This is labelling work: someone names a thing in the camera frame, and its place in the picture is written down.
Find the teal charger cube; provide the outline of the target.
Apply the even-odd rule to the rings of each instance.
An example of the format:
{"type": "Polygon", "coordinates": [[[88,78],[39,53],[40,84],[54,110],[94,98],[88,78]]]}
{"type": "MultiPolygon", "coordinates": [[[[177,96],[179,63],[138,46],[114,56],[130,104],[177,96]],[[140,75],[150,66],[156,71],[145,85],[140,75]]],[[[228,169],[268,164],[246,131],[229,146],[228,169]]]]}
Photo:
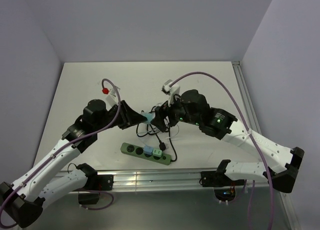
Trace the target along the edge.
{"type": "Polygon", "coordinates": [[[154,113],[141,112],[140,114],[146,118],[146,120],[143,122],[145,124],[151,124],[151,121],[155,117],[154,113]]]}

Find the blue charger cube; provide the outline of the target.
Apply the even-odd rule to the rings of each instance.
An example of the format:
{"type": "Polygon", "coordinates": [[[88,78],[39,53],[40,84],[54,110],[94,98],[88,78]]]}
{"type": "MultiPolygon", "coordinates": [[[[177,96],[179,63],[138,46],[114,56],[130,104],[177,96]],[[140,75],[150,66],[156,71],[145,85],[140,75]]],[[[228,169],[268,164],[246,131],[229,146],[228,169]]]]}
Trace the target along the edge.
{"type": "Polygon", "coordinates": [[[145,155],[146,157],[152,156],[153,149],[154,149],[153,147],[148,146],[148,145],[145,145],[145,146],[143,147],[143,153],[144,153],[144,155],[145,155]]]}

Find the green two-port charger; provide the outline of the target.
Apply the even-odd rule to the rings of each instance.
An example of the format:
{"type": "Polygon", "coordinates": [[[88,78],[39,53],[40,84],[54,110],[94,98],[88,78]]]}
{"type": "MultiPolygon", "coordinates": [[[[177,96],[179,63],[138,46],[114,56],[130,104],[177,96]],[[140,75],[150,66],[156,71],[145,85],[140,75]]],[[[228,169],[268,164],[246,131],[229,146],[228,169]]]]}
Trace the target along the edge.
{"type": "Polygon", "coordinates": [[[153,149],[152,151],[152,155],[154,157],[160,158],[162,156],[163,152],[160,149],[153,149]]]}

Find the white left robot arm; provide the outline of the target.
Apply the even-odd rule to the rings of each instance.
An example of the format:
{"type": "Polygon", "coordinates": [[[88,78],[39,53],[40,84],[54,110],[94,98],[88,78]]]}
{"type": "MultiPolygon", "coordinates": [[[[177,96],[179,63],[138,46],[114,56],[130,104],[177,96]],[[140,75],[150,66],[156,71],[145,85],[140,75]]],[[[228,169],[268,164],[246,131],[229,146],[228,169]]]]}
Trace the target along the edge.
{"type": "Polygon", "coordinates": [[[114,126],[126,129],[146,121],[122,100],[107,110],[102,100],[91,100],[75,122],[67,128],[53,149],[32,169],[11,184],[0,185],[0,211],[14,226],[33,224],[50,204],[77,189],[91,190],[98,183],[97,172],[88,164],[58,180],[56,174],[98,139],[98,133],[114,126]]]}

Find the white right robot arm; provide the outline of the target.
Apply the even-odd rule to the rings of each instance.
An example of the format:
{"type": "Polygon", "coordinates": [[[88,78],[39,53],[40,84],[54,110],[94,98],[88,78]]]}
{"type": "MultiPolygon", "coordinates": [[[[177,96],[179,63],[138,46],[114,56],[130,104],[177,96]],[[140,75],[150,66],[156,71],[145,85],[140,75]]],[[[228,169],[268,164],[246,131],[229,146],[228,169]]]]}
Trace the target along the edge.
{"type": "Polygon", "coordinates": [[[230,143],[256,156],[256,163],[222,160],[215,171],[201,173],[204,187],[242,185],[246,180],[271,183],[282,193],[293,191],[304,150],[277,144],[261,134],[247,130],[244,123],[229,112],[213,108],[197,90],[175,95],[155,109],[151,124],[162,132],[178,122],[198,126],[202,133],[230,143]]]}

